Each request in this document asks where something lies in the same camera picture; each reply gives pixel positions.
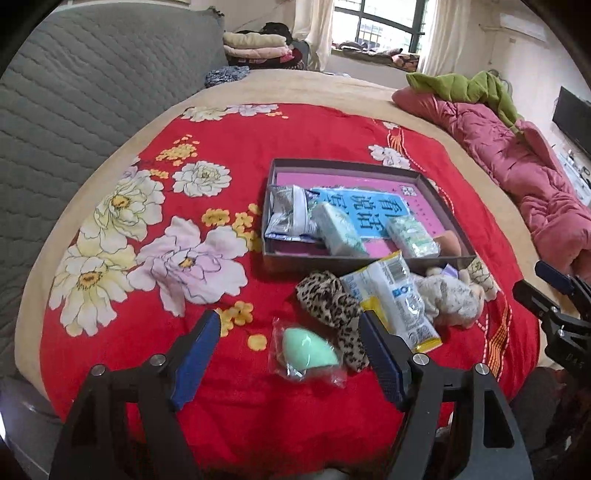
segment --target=pink sponge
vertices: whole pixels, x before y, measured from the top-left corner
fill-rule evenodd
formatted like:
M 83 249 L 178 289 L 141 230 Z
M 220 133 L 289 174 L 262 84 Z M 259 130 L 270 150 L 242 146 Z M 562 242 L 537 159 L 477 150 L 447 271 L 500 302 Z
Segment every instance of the pink sponge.
M 441 235 L 433 238 L 439 245 L 440 255 L 442 257 L 461 257 L 462 247 L 457 235 L 451 230 L 446 230 Z

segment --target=green cloth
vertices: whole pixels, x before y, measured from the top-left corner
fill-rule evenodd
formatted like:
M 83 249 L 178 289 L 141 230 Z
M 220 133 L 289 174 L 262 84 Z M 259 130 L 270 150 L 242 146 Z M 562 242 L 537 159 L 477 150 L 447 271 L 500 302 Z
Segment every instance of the green cloth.
M 407 80 L 416 92 L 434 93 L 448 102 L 484 103 L 514 133 L 518 132 L 515 122 L 521 116 L 505 86 L 489 72 L 477 73 L 473 79 L 457 73 L 439 77 L 409 73 Z

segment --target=metal screw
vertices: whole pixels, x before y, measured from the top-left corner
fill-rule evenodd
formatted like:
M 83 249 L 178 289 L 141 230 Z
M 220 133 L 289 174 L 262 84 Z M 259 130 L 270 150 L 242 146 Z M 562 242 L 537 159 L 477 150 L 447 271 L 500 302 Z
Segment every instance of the metal screw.
M 417 365 L 427 365 L 429 363 L 429 357 L 424 353 L 415 353 L 413 355 L 413 362 Z
M 481 375 L 488 375 L 489 373 L 491 373 L 491 369 L 488 368 L 487 364 L 476 364 L 474 369 Z
M 103 364 L 98 364 L 90 369 L 90 374 L 93 377 L 100 377 L 103 373 L 105 373 L 105 370 L 106 368 Z
M 166 361 L 166 357 L 161 353 L 157 353 L 156 355 L 152 355 L 150 357 L 150 365 L 153 365 L 155 367 L 159 367 L 160 365 L 164 365 L 165 361 Z

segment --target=yellow package label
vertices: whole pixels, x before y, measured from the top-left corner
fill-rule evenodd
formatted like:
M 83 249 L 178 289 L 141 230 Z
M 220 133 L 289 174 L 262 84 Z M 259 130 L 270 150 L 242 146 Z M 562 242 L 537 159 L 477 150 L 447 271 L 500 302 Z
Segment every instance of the yellow package label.
M 425 353 L 442 345 L 424 314 L 423 299 L 400 252 L 345 275 L 341 281 L 363 311 L 373 310 L 386 330 L 402 337 L 412 351 Z

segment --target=plastic package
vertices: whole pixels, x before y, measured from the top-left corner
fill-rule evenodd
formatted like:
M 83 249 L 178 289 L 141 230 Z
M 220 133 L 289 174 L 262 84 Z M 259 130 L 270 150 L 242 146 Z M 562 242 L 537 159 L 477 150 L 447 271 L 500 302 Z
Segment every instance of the plastic package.
M 319 194 L 297 185 L 271 185 L 271 218 L 265 237 L 290 242 L 316 243 L 319 238 L 310 212 Z
M 414 352 L 429 352 L 442 344 L 400 252 L 345 275 L 341 281 L 363 311 L 373 310 L 386 329 L 402 337 Z
M 413 215 L 389 219 L 386 230 L 405 258 L 439 256 L 439 244 Z
M 312 210 L 312 220 L 331 255 L 367 257 L 368 252 L 355 231 L 349 216 L 328 202 L 321 202 Z
M 277 318 L 273 320 L 269 372 L 295 382 L 321 378 L 340 388 L 347 380 L 338 348 L 297 323 Z

